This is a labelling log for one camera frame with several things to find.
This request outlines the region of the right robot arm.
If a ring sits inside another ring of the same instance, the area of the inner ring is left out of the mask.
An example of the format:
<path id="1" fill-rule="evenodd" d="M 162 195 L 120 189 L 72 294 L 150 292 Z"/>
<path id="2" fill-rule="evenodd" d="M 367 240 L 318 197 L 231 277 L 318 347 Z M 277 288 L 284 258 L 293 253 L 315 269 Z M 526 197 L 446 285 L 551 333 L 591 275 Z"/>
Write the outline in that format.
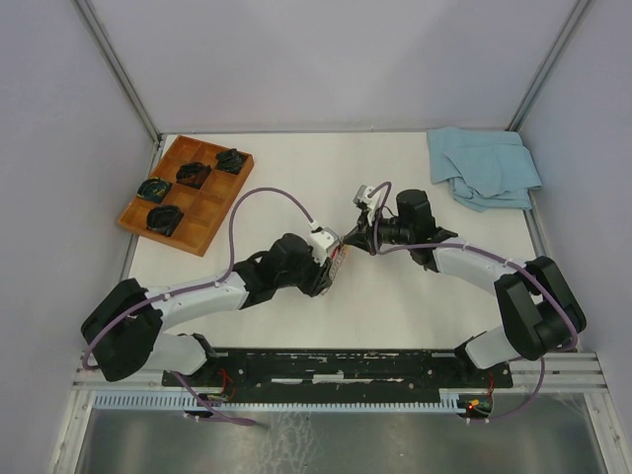
<path id="1" fill-rule="evenodd" d="M 576 347 L 587 319 L 557 264 L 548 257 L 511 260 L 468 243 L 436 224 L 426 192 L 405 190 L 386 217 L 390 186 L 362 186 L 354 204 L 356 225 L 347 245 L 370 255 L 406 251 L 426 271 L 458 277 L 495 296 L 501 324 L 458 346 L 454 377 L 475 386 L 489 367 L 518 358 L 537 360 Z"/>

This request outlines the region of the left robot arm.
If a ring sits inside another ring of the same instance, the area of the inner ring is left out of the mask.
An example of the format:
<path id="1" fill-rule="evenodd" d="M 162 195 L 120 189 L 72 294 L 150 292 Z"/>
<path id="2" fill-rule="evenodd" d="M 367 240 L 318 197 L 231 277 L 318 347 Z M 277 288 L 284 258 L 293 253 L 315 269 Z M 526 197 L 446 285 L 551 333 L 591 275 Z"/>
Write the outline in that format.
<path id="1" fill-rule="evenodd" d="M 227 276 L 151 289 L 134 279 L 119 282 L 81 326 L 88 350 L 85 368 L 109 382 L 139 370 L 176 371 L 206 385 L 218 361 L 202 335 L 172 335 L 170 329 L 213 313 L 238 311 L 271 300 L 278 290 L 296 287 L 314 297 L 332 284 L 339 238 L 325 230 L 307 238 L 286 233 L 268 251 L 236 263 Z"/>

